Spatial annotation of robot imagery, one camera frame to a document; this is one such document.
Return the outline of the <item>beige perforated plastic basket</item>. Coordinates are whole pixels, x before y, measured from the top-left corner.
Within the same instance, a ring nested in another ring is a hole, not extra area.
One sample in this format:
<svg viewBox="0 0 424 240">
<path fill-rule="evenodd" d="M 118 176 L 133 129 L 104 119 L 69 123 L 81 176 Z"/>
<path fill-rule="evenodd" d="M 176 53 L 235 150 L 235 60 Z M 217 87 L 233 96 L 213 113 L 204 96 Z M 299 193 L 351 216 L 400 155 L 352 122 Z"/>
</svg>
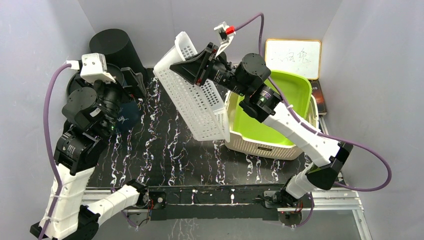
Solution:
<svg viewBox="0 0 424 240">
<path fill-rule="evenodd" d="M 304 152 L 279 132 L 245 115 L 239 106 L 240 98 L 230 91 L 225 97 L 230 139 L 224 144 L 228 149 L 278 160 L 294 160 Z M 243 135 L 242 127 L 252 127 L 256 137 L 251 139 Z"/>
</svg>

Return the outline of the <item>large black plastic bucket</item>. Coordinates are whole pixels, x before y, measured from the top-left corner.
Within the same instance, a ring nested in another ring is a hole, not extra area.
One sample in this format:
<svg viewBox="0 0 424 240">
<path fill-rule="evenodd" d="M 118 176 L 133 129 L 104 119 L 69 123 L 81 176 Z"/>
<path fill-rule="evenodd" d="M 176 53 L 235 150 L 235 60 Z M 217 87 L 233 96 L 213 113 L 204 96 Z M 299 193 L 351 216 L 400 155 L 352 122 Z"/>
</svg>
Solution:
<svg viewBox="0 0 424 240">
<path fill-rule="evenodd" d="M 135 73 L 141 73 L 143 78 L 148 77 L 146 68 L 127 32 L 118 28 L 110 28 L 96 33 L 89 41 L 92 53 L 105 56 L 106 62 L 119 68 L 131 68 Z"/>
</svg>

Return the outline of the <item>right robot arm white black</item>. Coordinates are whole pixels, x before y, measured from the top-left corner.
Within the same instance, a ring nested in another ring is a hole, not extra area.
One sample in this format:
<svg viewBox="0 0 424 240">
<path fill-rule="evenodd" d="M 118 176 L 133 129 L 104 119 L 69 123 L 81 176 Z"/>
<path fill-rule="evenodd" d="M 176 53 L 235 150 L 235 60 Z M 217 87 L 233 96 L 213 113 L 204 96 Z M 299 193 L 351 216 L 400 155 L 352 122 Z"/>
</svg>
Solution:
<svg viewBox="0 0 424 240">
<path fill-rule="evenodd" d="M 295 207 L 305 194 L 333 186 L 353 145 L 325 138 L 293 111 L 282 93 L 267 86 L 271 70 L 260 54 L 248 53 L 233 66 L 210 43 L 200 53 L 169 68 L 191 85 L 202 86 L 210 80 L 242 96 L 239 106 L 250 118 L 279 132 L 309 156 L 309 167 L 290 177 L 280 191 L 261 196 L 266 204 Z"/>
</svg>

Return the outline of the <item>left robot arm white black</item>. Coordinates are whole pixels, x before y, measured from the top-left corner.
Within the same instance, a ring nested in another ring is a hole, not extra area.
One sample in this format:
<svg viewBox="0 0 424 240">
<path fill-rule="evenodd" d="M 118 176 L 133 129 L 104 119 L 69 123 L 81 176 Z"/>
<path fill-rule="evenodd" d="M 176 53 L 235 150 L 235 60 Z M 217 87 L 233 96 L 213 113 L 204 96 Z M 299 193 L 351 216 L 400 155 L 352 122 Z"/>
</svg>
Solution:
<svg viewBox="0 0 424 240">
<path fill-rule="evenodd" d="M 99 227 L 117 213 L 130 206 L 149 205 L 147 186 L 134 179 L 107 197 L 82 204 L 107 140 L 116 132 L 121 106 L 145 95 L 143 76 L 129 67 L 120 69 L 118 76 L 104 70 L 97 72 L 93 82 L 69 94 L 62 108 L 66 118 L 63 133 L 55 147 L 50 141 L 49 116 L 44 115 L 54 178 L 45 214 L 30 227 L 33 236 L 39 240 L 91 240 Z"/>
</svg>

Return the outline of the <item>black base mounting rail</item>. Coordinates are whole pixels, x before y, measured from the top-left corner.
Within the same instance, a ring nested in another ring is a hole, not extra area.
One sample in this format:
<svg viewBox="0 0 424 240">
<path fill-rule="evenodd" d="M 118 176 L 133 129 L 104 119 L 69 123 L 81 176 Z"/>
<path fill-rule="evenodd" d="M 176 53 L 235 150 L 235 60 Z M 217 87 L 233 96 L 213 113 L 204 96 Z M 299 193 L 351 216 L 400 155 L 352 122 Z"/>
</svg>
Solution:
<svg viewBox="0 0 424 240">
<path fill-rule="evenodd" d="M 310 194 L 300 199 L 281 184 L 150 186 L 142 206 L 124 213 L 136 223 L 173 219 L 262 219 L 299 224 L 312 207 Z"/>
</svg>

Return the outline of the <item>dark blue cylindrical bin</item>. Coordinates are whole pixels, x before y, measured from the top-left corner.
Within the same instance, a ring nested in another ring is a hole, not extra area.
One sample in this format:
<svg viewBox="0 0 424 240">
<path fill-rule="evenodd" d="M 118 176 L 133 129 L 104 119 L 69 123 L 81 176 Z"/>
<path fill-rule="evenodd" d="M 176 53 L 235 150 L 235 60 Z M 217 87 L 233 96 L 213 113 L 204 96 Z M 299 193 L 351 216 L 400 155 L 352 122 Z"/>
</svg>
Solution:
<svg viewBox="0 0 424 240">
<path fill-rule="evenodd" d="M 121 69 L 111 63 L 107 63 L 108 72 L 116 79 L 117 82 L 122 84 L 123 87 L 127 86 L 124 74 L 121 72 Z M 92 88 L 93 86 L 90 83 L 87 83 L 80 77 L 80 72 L 75 73 L 69 80 L 66 88 L 67 96 L 69 96 L 75 90 L 78 90 L 83 87 Z M 139 99 L 122 103 L 117 115 L 117 123 L 115 131 L 117 133 L 124 133 L 130 131 L 141 119 L 142 113 L 139 109 Z"/>
</svg>

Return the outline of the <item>solid green plastic tub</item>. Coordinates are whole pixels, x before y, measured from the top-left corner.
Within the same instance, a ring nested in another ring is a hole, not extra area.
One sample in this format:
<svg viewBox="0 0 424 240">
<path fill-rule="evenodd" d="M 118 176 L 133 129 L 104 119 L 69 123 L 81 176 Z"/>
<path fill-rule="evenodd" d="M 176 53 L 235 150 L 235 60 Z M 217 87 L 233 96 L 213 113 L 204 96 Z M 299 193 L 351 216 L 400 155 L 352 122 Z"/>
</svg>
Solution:
<svg viewBox="0 0 424 240">
<path fill-rule="evenodd" d="M 305 118 L 312 95 L 312 86 L 309 80 L 303 76 L 280 70 L 272 70 L 270 77 L 284 94 L 288 103 L 292 105 L 292 109 L 299 117 Z M 258 92 L 249 97 L 249 101 L 245 101 L 243 96 L 237 96 L 232 130 L 241 134 L 245 139 L 266 144 L 292 146 L 294 143 L 287 137 L 263 124 L 263 121 L 275 112 L 274 108 L 281 99 L 279 92 L 268 79 L 264 84 L 266 87 L 260 87 Z"/>
</svg>

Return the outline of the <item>dark book behind basket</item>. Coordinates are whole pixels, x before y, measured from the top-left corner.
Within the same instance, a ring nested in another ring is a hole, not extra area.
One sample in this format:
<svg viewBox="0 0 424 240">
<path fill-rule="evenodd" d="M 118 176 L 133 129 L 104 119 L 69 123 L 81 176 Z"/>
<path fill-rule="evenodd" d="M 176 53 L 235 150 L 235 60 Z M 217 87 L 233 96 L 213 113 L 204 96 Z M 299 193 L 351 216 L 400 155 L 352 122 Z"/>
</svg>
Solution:
<svg viewBox="0 0 424 240">
<path fill-rule="evenodd" d="M 328 109 L 320 81 L 318 79 L 311 80 L 310 84 L 312 88 L 311 94 L 314 96 L 317 103 L 318 114 L 321 116 L 325 116 L 328 113 Z"/>
</svg>

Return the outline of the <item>small whiteboard with writing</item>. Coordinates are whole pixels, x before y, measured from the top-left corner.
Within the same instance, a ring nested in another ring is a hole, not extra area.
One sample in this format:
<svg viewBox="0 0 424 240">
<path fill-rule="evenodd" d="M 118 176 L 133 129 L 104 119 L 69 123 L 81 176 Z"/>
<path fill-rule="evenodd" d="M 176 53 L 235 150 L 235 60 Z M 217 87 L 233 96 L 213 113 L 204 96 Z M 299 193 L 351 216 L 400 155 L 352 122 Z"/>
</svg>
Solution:
<svg viewBox="0 0 424 240">
<path fill-rule="evenodd" d="M 322 43 L 307 39 L 267 39 L 264 59 L 270 70 L 317 80 L 321 70 Z"/>
</svg>

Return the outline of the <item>green perforated plastic basket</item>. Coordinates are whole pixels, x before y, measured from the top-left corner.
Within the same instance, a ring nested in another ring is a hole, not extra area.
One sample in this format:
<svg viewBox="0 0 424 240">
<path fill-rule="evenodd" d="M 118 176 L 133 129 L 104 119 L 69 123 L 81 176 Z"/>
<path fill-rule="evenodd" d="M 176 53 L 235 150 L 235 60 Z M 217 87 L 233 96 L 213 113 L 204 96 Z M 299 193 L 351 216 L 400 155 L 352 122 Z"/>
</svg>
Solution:
<svg viewBox="0 0 424 240">
<path fill-rule="evenodd" d="M 170 69 L 171 64 L 197 54 L 190 37 L 180 32 L 174 46 L 154 66 L 153 73 L 197 141 L 230 140 L 229 119 L 214 83 L 192 85 Z"/>
</svg>

